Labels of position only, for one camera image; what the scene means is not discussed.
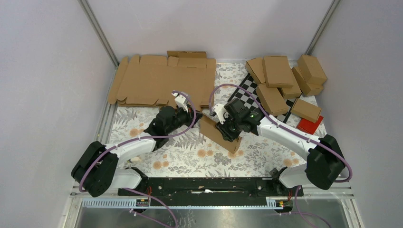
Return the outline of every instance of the gray floor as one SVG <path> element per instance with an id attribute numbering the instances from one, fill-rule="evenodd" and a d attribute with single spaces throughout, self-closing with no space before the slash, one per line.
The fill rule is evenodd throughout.
<path id="1" fill-rule="evenodd" d="M 333 228 L 348 227 L 338 200 L 298 200 L 301 211 L 311 212 L 326 219 Z M 299 215 L 267 216 L 273 210 L 247 209 L 181 209 L 174 210 L 180 228 L 310 228 Z M 144 214 L 173 226 L 171 215 L 164 209 L 149 209 Z M 319 228 L 328 226 L 317 218 L 309 221 Z M 127 209 L 82 208 L 76 228 L 162 228 L 142 217 L 134 217 Z"/>

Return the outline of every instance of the unfolded cardboard box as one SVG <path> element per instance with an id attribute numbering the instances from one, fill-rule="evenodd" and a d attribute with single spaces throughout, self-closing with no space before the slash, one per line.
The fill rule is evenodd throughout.
<path id="1" fill-rule="evenodd" d="M 108 101 L 120 106 L 176 107 L 173 90 L 187 93 L 195 108 L 209 105 L 216 60 L 205 52 L 168 51 L 166 56 L 135 55 L 122 60 Z"/>
<path id="2" fill-rule="evenodd" d="M 287 56 L 265 56 L 263 73 L 267 87 L 292 88 L 292 71 Z"/>
<path id="3" fill-rule="evenodd" d="M 315 85 L 311 83 L 307 83 L 301 75 L 301 71 L 299 67 L 295 66 L 292 68 L 292 73 L 298 83 L 299 88 L 304 93 L 305 96 L 315 96 L 318 95 L 322 90 L 322 85 Z"/>
<path id="4" fill-rule="evenodd" d="M 301 55 L 297 63 L 307 83 L 322 85 L 327 80 L 326 74 L 316 57 Z"/>
<path id="5" fill-rule="evenodd" d="M 292 87 L 291 88 L 280 88 L 280 93 L 284 99 L 297 98 L 301 95 L 301 89 L 299 89 L 298 82 L 294 75 L 292 76 Z"/>
<path id="6" fill-rule="evenodd" d="M 258 57 L 248 60 L 246 61 L 245 67 L 256 84 L 260 85 L 266 82 L 263 73 L 263 58 Z"/>
<path id="7" fill-rule="evenodd" d="M 319 119 L 322 109 L 297 98 L 291 107 L 291 113 L 316 123 Z"/>
<path id="8" fill-rule="evenodd" d="M 256 93 L 263 108 L 273 116 L 286 114 L 288 106 L 277 88 L 267 88 L 265 84 L 258 85 Z"/>
<path id="9" fill-rule="evenodd" d="M 242 141 L 241 137 L 238 137 L 232 142 L 224 140 L 221 132 L 215 127 L 216 122 L 214 122 L 212 119 L 203 116 L 199 122 L 201 134 L 204 134 L 204 136 L 224 147 L 231 153 L 235 153 L 239 149 L 240 142 Z"/>

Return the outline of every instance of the white wall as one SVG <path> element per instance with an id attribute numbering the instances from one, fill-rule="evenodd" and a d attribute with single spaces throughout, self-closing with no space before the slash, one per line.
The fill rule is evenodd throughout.
<path id="1" fill-rule="evenodd" d="M 89 0 L 120 60 L 205 50 L 218 60 L 267 54 L 297 59 L 331 0 Z"/>
<path id="2" fill-rule="evenodd" d="M 78 1 L 0 6 L 0 227 L 54 228 L 114 67 Z"/>
<path id="3" fill-rule="evenodd" d="M 342 1 L 314 50 L 328 77 L 318 103 L 366 228 L 403 224 L 402 21 L 401 0 Z"/>

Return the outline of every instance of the table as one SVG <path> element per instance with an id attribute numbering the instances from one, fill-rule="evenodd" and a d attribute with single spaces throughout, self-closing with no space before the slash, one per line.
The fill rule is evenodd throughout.
<path id="1" fill-rule="evenodd" d="M 215 85 L 232 83 L 239 85 L 248 72 L 245 64 L 219 63 L 216 68 Z M 224 86 L 214 96 L 214 103 L 225 104 L 234 87 Z M 301 99 L 317 105 L 314 96 Z M 114 116 L 110 143 L 135 137 L 148 127 L 158 113 L 157 107 L 119 107 Z M 293 127 L 301 120 L 291 114 L 287 124 Z M 154 152 L 140 155 L 126 162 L 123 167 L 137 167 L 149 177 L 268 177 L 273 168 L 292 167 L 305 161 L 279 143 L 242 133 L 239 150 L 232 154 L 199 133 L 199 124 L 181 136 L 171 138 Z M 181 127 L 174 133 L 186 129 Z M 323 137 L 326 129 L 323 122 L 315 135 Z"/>

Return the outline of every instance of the black and white checkered pattern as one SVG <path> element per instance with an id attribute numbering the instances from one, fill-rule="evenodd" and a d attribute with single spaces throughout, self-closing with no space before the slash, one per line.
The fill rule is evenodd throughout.
<path id="1" fill-rule="evenodd" d="M 252 78 L 252 76 L 250 76 L 250 74 L 246 75 L 245 79 L 243 79 L 243 81 L 240 83 L 239 86 L 246 89 L 248 92 L 252 93 L 252 95 L 260 103 L 260 99 L 258 97 L 258 94 L 256 93 L 256 87 L 258 85 L 253 81 L 253 78 Z M 240 99 L 244 103 L 245 107 L 247 107 L 249 109 L 255 109 L 258 107 L 258 105 L 253 101 L 253 99 L 250 98 L 249 95 L 247 95 L 244 91 L 242 91 L 240 89 L 236 89 L 235 92 L 230 96 L 228 101 L 232 100 L 233 98 Z M 290 110 L 291 110 L 291 107 L 294 104 L 294 102 L 295 102 L 295 98 L 287 99 L 286 104 L 289 106 L 288 112 L 284 115 L 276 116 L 276 118 L 284 123 L 287 123 L 287 120 L 288 120 L 289 116 L 291 115 Z"/>

